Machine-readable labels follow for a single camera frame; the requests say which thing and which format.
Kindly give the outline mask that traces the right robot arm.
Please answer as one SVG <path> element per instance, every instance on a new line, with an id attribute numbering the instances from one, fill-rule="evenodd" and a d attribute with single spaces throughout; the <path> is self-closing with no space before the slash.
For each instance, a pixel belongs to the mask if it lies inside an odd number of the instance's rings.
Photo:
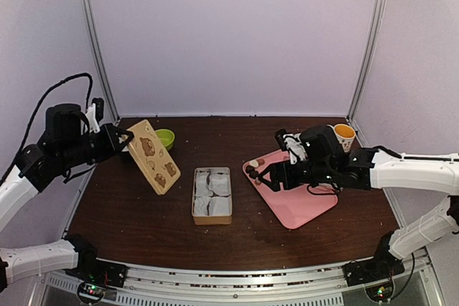
<path id="1" fill-rule="evenodd" d="M 345 150 L 329 125 L 299 134 L 281 129 L 275 139 L 288 160 L 250 173 L 271 191 L 326 184 L 334 190 L 420 191 L 443 196 L 432 210 L 380 239 L 367 265 L 372 277 L 383 278 L 395 262 L 446 234 L 458 233 L 458 154 L 397 153 L 382 145 Z"/>

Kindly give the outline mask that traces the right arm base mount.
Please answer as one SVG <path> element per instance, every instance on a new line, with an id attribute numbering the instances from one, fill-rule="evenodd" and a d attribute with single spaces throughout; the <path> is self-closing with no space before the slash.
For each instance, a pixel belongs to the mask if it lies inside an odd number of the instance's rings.
<path id="1" fill-rule="evenodd" d="M 381 237 L 372 258 L 351 261 L 342 267 L 349 287 L 389 279 L 405 271 L 402 260 L 389 252 L 393 233 L 394 231 L 390 231 Z"/>

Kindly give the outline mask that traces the bear print tin lid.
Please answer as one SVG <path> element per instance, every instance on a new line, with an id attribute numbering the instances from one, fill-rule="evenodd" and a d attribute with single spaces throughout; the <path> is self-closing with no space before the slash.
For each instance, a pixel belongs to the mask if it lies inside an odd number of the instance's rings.
<path id="1" fill-rule="evenodd" d="M 148 120 L 142 120 L 129 129 L 134 134 L 128 151 L 146 180 L 158 195 L 164 195 L 181 176 L 164 144 Z"/>

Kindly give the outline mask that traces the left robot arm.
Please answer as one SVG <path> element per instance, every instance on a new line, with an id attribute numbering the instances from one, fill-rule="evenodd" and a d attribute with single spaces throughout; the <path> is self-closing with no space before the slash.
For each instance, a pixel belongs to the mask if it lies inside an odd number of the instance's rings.
<path id="1" fill-rule="evenodd" d="M 10 172 L 1 182 L 1 226 L 58 176 L 74 178 L 71 170 L 102 163 L 129 152 L 155 192 L 164 195 L 181 173 L 148 120 L 127 130 L 103 118 L 103 100 L 95 98 L 87 112 L 64 103 L 47 109 L 45 131 L 36 144 L 19 150 Z M 64 269 L 84 282 L 105 287 L 109 269 L 97 258 L 97 249 L 80 235 L 50 244 L 1 250 L 1 288 L 18 280 Z"/>

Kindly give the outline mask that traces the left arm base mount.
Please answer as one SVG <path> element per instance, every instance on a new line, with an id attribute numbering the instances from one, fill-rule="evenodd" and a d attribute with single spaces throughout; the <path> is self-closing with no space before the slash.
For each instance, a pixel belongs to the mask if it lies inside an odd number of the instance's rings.
<path id="1" fill-rule="evenodd" d="M 95 246 L 79 234 L 67 235 L 64 240 L 71 243 L 77 253 L 77 266 L 65 269 L 67 275 L 101 287 L 124 286 L 127 266 L 98 259 Z"/>

